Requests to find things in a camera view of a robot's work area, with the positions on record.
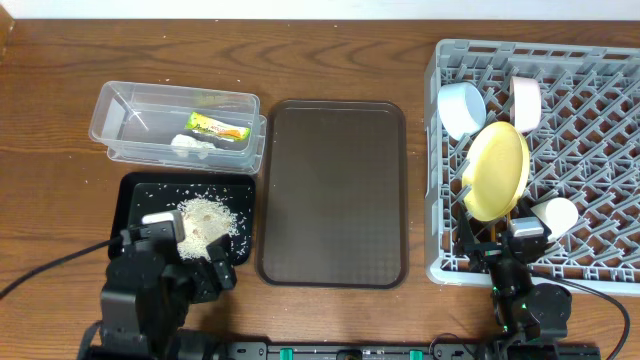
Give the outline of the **light blue bowl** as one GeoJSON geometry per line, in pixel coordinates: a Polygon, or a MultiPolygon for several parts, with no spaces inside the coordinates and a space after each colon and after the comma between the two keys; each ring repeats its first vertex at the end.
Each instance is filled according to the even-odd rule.
{"type": "Polygon", "coordinates": [[[475,134],[486,122],[483,97],[468,82],[442,86],[437,96],[437,110],[443,127],[454,140],[475,134]]]}

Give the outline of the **yellow plate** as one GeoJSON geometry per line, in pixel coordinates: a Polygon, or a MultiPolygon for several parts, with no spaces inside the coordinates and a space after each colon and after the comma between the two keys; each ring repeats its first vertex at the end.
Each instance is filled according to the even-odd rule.
{"type": "Polygon", "coordinates": [[[462,186],[470,191],[463,201],[471,216],[491,222],[509,213],[529,176],[530,151],[524,136],[508,122],[492,123],[472,142],[466,160],[462,186]]]}

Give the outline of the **white green cup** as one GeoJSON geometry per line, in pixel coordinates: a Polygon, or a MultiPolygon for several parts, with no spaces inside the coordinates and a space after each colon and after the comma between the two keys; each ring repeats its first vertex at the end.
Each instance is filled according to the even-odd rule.
{"type": "Polygon", "coordinates": [[[553,198],[531,208],[551,233],[549,241],[556,241],[570,230],[579,219],[577,207],[566,198],[553,198]]]}

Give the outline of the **green orange snack wrapper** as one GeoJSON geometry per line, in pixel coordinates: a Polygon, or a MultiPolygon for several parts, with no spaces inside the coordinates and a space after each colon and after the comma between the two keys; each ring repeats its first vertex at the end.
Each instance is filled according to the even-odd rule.
{"type": "Polygon", "coordinates": [[[249,128],[227,124],[197,112],[191,113],[185,129],[231,142],[244,141],[251,133],[249,128]]]}

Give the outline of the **pink white bowl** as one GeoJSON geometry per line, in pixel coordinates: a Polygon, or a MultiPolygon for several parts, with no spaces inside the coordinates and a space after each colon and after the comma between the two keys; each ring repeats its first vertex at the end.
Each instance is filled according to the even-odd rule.
{"type": "Polygon", "coordinates": [[[512,125],[520,133],[536,129],[541,121],[542,99],[539,83],[535,79],[514,76],[510,80],[509,110],[512,125]]]}

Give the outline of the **pile of rice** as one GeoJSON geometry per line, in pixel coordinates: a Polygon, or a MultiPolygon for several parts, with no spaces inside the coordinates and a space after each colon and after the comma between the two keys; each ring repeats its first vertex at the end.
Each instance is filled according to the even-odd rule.
{"type": "Polygon", "coordinates": [[[227,235],[231,262],[240,265],[251,252],[254,200],[252,185],[142,183],[134,188],[129,221],[177,210],[185,230],[182,258],[207,257],[206,246],[227,235]]]}

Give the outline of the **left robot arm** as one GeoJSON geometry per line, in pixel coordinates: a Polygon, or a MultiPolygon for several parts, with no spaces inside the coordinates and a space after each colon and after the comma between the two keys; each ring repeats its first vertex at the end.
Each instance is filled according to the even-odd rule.
{"type": "Polygon", "coordinates": [[[207,258],[181,258],[185,240],[176,210],[148,214],[110,240],[100,294],[102,319],[82,338],[79,359],[225,359],[227,346],[184,322],[192,304],[212,302],[237,283],[229,258],[231,239],[205,247],[207,258]]]}

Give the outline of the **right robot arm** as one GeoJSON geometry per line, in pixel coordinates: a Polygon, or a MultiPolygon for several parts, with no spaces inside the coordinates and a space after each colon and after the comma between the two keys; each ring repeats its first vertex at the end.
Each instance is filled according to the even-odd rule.
{"type": "Polygon", "coordinates": [[[469,258],[469,268],[489,273],[496,322],[502,333],[483,341],[475,359],[599,359],[588,345],[561,346],[568,335],[572,295],[552,283],[535,284],[528,265],[548,248],[550,229],[528,208],[494,241],[481,242],[460,210],[454,253],[469,258]]]}

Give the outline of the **white tissue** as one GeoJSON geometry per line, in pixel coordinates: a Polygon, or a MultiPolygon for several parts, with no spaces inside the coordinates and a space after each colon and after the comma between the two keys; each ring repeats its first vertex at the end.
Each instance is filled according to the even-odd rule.
{"type": "Polygon", "coordinates": [[[172,139],[170,146],[174,153],[183,158],[195,155],[200,159],[204,159],[209,155],[211,150],[216,149],[213,143],[200,141],[194,137],[182,134],[176,135],[172,139]]]}

